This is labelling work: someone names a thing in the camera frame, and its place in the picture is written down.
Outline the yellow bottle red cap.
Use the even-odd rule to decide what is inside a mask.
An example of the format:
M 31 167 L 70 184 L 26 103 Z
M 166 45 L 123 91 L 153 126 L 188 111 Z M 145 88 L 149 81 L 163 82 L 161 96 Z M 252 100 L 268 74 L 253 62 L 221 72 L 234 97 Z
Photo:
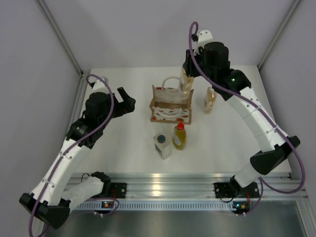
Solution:
M 186 146 L 186 129 L 185 125 L 180 122 L 173 130 L 172 143 L 178 150 L 183 150 Z

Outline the watermelon print canvas bag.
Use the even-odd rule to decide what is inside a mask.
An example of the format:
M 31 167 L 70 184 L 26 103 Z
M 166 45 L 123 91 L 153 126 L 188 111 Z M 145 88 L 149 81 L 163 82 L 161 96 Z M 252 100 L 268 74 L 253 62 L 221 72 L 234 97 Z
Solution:
M 167 87 L 165 83 L 170 79 L 179 81 L 177 88 Z M 192 96 L 194 90 L 183 88 L 179 77 L 170 76 L 162 81 L 161 86 L 152 86 L 153 98 L 150 103 L 151 122 L 192 123 Z

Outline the amber bottle white cap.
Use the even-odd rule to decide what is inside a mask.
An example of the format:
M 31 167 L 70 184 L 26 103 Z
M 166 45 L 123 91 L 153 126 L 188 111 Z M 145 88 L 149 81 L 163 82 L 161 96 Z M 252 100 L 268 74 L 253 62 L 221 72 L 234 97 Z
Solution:
M 211 87 L 207 88 L 206 95 L 204 98 L 204 112 L 206 114 L 211 113 L 214 103 L 217 98 L 217 93 Z
M 179 89 L 183 97 L 189 97 L 191 92 L 192 86 L 194 82 L 194 77 L 190 77 L 187 75 L 184 68 L 181 69 L 181 74 L 179 77 Z

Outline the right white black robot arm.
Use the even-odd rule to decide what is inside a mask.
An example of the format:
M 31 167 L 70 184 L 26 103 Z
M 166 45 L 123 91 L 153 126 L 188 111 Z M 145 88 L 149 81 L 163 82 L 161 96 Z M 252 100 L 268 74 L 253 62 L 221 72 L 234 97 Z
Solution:
M 266 184 L 262 177 L 279 166 L 290 154 L 294 154 L 301 167 L 302 179 L 299 186 L 288 193 L 296 193 L 301 190 L 306 178 L 302 160 L 296 150 L 300 140 L 297 136 L 287 135 L 268 115 L 245 73 L 230 67 L 228 54 L 228 48 L 221 42 L 209 42 L 198 47 L 197 52 L 190 45 L 183 64 L 188 76 L 205 78 L 224 101 L 235 109 L 259 145 L 260 151 L 230 179 L 228 187 L 233 195 L 241 196 L 257 179 Z

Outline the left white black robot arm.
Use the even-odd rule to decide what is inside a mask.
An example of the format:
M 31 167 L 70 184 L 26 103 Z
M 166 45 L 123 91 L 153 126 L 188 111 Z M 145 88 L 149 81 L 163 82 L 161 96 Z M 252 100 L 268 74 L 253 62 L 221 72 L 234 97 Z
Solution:
M 22 206 L 46 225 L 58 229 L 70 213 L 90 198 L 115 197 L 111 178 L 96 171 L 77 186 L 65 189 L 80 161 L 87 157 L 111 119 L 135 110 L 136 100 L 123 87 L 118 88 L 123 101 L 105 89 L 90 94 L 85 102 L 82 116 L 76 120 L 66 134 L 62 149 L 41 182 L 19 199 Z

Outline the clear bottle dark cap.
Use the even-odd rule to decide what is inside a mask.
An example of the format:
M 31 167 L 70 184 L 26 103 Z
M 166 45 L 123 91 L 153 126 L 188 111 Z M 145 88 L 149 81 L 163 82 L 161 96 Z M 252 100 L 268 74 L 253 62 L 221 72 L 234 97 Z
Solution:
M 155 150 L 159 154 L 162 160 L 166 160 L 171 153 L 171 144 L 167 137 L 158 133 L 153 137 Z

